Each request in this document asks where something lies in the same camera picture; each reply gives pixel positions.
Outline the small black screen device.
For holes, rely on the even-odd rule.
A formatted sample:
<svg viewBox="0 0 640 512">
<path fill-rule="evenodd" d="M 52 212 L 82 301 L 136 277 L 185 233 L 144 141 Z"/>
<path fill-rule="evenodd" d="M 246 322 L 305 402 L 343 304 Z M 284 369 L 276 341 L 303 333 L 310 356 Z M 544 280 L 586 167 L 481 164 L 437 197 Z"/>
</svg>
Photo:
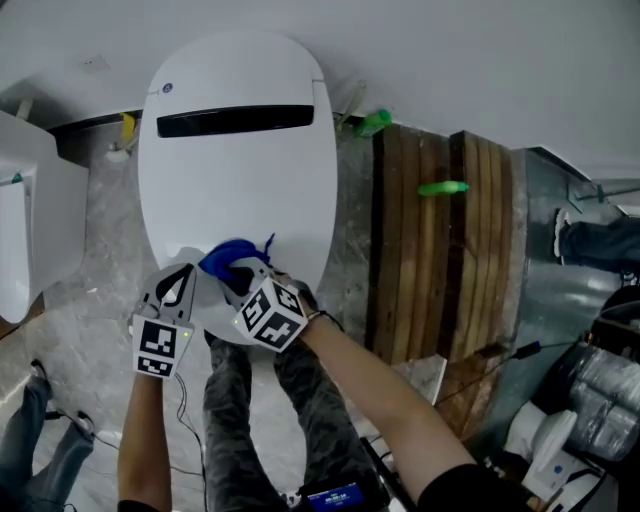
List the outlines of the small black screen device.
<svg viewBox="0 0 640 512">
<path fill-rule="evenodd" d="M 305 512 L 358 512 L 366 499 L 357 483 L 313 490 L 302 496 Z"/>
</svg>

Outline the person's black shirt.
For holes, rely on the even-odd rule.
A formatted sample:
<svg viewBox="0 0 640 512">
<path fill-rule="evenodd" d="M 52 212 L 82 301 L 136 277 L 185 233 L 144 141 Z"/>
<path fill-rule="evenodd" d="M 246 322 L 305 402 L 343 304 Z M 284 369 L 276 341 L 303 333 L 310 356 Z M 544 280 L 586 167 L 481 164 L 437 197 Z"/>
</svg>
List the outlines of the person's black shirt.
<svg viewBox="0 0 640 512">
<path fill-rule="evenodd" d="M 210 512 L 293 512 L 275 494 L 265 504 L 231 501 L 210 505 Z M 415 512 L 533 512 L 508 482 L 481 466 L 455 467 L 431 482 L 421 493 Z"/>
</svg>

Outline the person's left leg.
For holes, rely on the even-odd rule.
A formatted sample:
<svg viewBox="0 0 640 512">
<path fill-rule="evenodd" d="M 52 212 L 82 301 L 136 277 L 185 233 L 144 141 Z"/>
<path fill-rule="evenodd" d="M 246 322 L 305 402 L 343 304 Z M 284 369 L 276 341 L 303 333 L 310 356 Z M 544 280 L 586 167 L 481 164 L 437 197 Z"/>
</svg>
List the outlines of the person's left leg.
<svg viewBox="0 0 640 512">
<path fill-rule="evenodd" d="M 248 353 L 211 334 L 205 341 L 211 360 L 203 397 L 207 505 L 213 512 L 289 512 L 251 439 Z"/>
</svg>

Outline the plastic wrapped grey bundle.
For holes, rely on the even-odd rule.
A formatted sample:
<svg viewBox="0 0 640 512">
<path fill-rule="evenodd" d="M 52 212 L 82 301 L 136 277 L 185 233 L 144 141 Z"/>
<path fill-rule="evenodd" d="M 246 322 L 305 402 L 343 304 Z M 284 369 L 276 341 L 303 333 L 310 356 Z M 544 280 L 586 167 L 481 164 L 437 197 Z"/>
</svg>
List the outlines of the plastic wrapped grey bundle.
<svg viewBox="0 0 640 512">
<path fill-rule="evenodd" d="M 618 462 L 640 439 L 640 364 L 588 346 L 577 370 L 568 396 L 577 419 L 568 444 Z"/>
</svg>

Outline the green detergent bottle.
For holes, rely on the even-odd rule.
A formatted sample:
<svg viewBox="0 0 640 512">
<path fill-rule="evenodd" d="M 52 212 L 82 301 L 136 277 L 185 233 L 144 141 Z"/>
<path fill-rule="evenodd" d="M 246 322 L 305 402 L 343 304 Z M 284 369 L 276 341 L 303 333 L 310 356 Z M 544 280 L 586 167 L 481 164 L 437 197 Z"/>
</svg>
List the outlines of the green detergent bottle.
<svg viewBox="0 0 640 512">
<path fill-rule="evenodd" d="M 469 185 L 460 181 L 443 181 L 431 184 L 421 184 L 417 187 L 417 194 L 421 197 L 435 197 L 465 193 Z"/>
<path fill-rule="evenodd" d="M 392 117 L 390 112 L 386 109 L 380 109 L 365 116 L 354 129 L 354 135 L 360 138 L 369 138 L 391 124 Z"/>
</svg>

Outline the blue cleaning cloth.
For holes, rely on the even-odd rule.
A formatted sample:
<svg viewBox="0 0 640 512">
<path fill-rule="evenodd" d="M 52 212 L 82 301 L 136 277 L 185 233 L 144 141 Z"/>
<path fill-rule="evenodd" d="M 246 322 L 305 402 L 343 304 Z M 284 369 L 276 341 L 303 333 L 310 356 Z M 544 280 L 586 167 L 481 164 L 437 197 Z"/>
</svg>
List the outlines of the blue cleaning cloth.
<svg viewBox="0 0 640 512">
<path fill-rule="evenodd" d="M 198 263 L 199 268 L 206 274 L 217 278 L 229 287 L 240 285 L 242 279 L 231 271 L 231 264 L 245 258 L 256 258 L 264 264 L 270 263 L 269 249 L 275 234 L 267 239 L 263 250 L 246 239 L 236 238 L 223 242 L 212 249 Z"/>
</svg>

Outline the person's leg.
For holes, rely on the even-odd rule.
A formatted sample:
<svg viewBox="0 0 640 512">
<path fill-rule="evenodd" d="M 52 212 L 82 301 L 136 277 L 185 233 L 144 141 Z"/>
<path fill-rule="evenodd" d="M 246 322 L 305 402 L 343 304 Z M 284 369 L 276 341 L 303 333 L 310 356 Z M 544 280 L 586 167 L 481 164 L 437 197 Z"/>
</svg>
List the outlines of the person's leg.
<svg viewBox="0 0 640 512">
<path fill-rule="evenodd" d="M 289 512 L 251 439 L 248 353 L 211 334 L 205 341 L 211 360 L 203 397 L 207 505 L 213 512 Z"/>
<path fill-rule="evenodd" d="M 366 504 L 367 485 L 378 483 L 371 461 L 351 422 L 344 400 L 316 355 L 295 341 L 276 355 L 274 370 L 297 413 L 306 444 L 302 496 L 313 490 L 357 483 Z"/>
</svg>

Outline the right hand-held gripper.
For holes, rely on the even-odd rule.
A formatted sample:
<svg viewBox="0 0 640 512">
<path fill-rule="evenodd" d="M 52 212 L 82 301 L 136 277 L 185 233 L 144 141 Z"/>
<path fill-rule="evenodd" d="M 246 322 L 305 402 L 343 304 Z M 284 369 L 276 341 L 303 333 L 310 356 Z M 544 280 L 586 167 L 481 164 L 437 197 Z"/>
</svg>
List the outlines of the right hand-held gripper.
<svg viewBox="0 0 640 512">
<path fill-rule="evenodd" d="M 232 326 L 246 341 L 283 352 L 308 325 L 297 291 L 276 282 L 274 269 L 264 262 L 235 262 L 234 272 L 244 281 L 264 280 L 247 299 L 219 283 L 227 304 L 237 312 Z"/>
</svg>

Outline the white tank toilet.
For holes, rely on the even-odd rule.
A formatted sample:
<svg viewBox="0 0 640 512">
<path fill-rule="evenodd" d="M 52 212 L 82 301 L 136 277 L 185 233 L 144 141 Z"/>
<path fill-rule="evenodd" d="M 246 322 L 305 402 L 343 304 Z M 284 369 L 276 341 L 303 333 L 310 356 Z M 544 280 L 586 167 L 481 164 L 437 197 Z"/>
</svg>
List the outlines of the white tank toilet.
<svg viewBox="0 0 640 512">
<path fill-rule="evenodd" d="M 47 131 L 0 111 L 0 317 L 19 324 L 36 298 L 81 266 L 87 168 Z"/>
</svg>

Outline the person's left forearm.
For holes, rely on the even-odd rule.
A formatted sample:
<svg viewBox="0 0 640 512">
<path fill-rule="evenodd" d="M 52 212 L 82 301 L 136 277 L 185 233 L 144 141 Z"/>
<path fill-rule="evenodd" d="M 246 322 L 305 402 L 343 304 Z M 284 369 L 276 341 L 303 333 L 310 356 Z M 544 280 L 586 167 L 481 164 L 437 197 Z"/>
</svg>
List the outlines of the person's left forearm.
<svg viewBox="0 0 640 512">
<path fill-rule="evenodd" d="M 163 413 L 163 381 L 138 373 L 117 463 L 118 498 L 172 511 L 171 469 Z"/>
</svg>

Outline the person's right hand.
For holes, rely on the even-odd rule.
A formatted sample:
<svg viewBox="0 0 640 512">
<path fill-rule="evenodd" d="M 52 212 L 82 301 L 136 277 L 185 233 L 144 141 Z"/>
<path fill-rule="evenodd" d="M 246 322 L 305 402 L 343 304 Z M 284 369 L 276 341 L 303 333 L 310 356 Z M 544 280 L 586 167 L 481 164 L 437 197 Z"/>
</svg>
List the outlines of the person's right hand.
<svg viewBox="0 0 640 512">
<path fill-rule="evenodd" d="M 319 311 L 317 300 L 306 283 L 293 279 L 287 273 L 277 273 L 276 278 L 281 285 L 298 296 L 307 318 L 313 318 L 317 315 Z"/>
</svg>

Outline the wooden plank platform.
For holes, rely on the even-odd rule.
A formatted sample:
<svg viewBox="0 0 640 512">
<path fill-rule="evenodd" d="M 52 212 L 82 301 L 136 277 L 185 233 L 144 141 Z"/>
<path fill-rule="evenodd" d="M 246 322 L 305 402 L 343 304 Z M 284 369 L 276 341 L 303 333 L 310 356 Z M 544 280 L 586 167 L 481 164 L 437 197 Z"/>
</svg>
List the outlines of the wooden plank platform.
<svg viewBox="0 0 640 512">
<path fill-rule="evenodd" d="M 467 131 L 391 126 L 373 143 L 366 346 L 416 368 L 442 357 L 436 406 L 462 439 L 476 434 L 517 332 L 527 185 L 506 147 Z M 443 181 L 465 193 L 421 197 Z"/>
</svg>

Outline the white toilet bowl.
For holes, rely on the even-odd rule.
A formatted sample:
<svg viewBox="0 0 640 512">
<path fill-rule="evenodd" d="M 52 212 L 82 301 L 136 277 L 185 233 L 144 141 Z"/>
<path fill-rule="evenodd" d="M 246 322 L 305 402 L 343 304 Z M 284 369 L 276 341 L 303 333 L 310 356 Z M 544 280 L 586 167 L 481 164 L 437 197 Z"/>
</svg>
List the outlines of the white toilet bowl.
<svg viewBox="0 0 640 512">
<path fill-rule="evenodd" d="M 504 451 L 518 455 L 528 465 L 522 485 L 549 501 L 583 464 L 564 450 L 578 415 L 570 410 L 547 415 L 531 401 L 513 418 Z"/>
</svg>

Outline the white toilet lid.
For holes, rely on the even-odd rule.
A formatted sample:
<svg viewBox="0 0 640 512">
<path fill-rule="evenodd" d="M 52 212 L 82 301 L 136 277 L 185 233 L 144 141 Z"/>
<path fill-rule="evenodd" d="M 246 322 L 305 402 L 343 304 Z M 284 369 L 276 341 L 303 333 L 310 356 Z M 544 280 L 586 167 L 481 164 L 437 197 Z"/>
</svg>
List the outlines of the white toilet lid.
<svg viewBox="0 0 640 512">
<path fill-rule="evenodd" d="M 162 139 L 148 96 L 138 149 L 144 225 L 158 266 L 197 264 L 215 246 L 269 243 L 272 264 L 317 289 L 336 216 L 337 151 L 326 86 L 306 127 Z"/>
</svg>

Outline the white smart toilet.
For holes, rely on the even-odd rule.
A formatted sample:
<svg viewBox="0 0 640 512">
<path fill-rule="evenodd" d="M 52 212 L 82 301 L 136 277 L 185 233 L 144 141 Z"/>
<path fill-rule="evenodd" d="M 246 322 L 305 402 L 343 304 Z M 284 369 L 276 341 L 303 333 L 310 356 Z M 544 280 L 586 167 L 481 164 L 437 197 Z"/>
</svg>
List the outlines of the white smart toilet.
<svg viewBox="0 0 640 512">
<path fill-rule="evenodd" d="M 221 32 L 176 50 L 149 86 L 146 117 L 263 105 L 330 112 L 323 72 L 301 44 L 275 33 Z"/>
</svg>

